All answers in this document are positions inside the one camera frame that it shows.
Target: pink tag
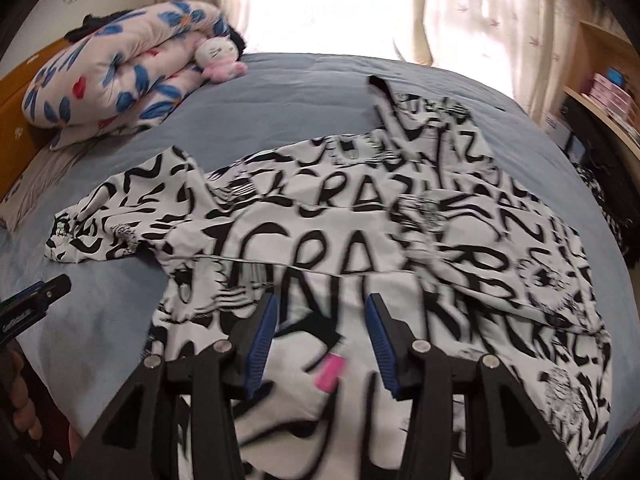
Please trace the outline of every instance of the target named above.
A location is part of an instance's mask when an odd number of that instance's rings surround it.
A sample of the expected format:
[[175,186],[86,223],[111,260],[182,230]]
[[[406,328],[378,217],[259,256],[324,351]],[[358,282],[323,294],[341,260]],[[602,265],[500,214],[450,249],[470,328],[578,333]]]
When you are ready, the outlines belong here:
[[335,354],[328,354],[324,358],[324,368],[322,373],[316,379],[316,388],[330,394],[335,390],[338,383],[338,377],[344,370],[347,361],[344,357]]

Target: blue bedspread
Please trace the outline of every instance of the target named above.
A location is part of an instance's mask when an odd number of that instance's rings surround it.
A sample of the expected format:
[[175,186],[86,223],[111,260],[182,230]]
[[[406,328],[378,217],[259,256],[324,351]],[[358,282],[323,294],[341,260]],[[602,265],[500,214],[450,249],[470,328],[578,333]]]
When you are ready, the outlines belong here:
[[455,73],[388,60],[311,54],[246,56],[249,74],[193,93],[161,125],[100,142],[50,189],[15,235],[0,232],[0,297],[66,272],[71,293],[20,338],[25,354],[71,423],[86,433],[135,368],[166,279],[152,258],[62,265],[43,244],[54,213],[106,177],[176,144],[210,171],[257,150],[380,124],[366,76],[398,91],[449,95],[474,114],[498,164],[580,233],[598,311],[613,344],[608,445],[640,410],[640,320],[624,261],[591,193],[518,105]]

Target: plush toy head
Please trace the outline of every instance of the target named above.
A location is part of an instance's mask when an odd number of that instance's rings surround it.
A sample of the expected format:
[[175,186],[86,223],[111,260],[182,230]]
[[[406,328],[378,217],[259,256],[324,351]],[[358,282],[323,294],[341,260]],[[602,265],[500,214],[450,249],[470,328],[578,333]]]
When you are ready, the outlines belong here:
[[204,40],[199,46],[196,44],[194,58],[196,64],[204,69],[211,63],[222,61],[223,59],[237,60],[238,48],[229,38],[210,38]]

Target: black and white shirt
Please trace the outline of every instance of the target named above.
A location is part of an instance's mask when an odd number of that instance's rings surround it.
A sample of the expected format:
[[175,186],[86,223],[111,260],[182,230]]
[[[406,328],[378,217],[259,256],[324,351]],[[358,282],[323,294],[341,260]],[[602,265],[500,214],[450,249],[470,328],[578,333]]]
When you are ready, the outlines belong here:
[[[410,405],[375,373],[363,315],[372,292],[446,353],[500,356],[587,474],[612,382],[577,232],[495,165],[465,107],[392,94],[375,76],[369,87],[380,129],[254,153],[209,174],[174,146],[61,211],[46,255],[153,251],[168,285],[144,353],[167,359],[228,335],[274,286],[264,383],[234,407],[249,478],[393,478]],[[346,367],[324,391],[328,354]]]

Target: silver screw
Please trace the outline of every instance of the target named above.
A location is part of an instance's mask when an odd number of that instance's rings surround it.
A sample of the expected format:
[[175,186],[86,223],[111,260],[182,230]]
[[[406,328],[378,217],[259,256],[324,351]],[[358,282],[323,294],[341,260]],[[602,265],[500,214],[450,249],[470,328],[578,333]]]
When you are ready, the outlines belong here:
[[413,343],[411,343],[411,348],[418,352],[418,354],[424,354],[431,350],[431,343],[425,341],[424,339],[416,339]]
[[494,370],[498,366],[500,366],[500,359],[498,359],[495,355],[487,354],[482,358],[482,364],[487,368],[491,368],[491,370]]
[[229,339],[218,339],[215,343],[213,343],[213,349],[216,352],[220,352],[221,354],[226,354],[233,348],[231,341]]
[[147,368],[151,368],[152,370],[156,367],[159,367],[162,363],[162,358],[159,355],[153,354],[145,357],[143,361]]

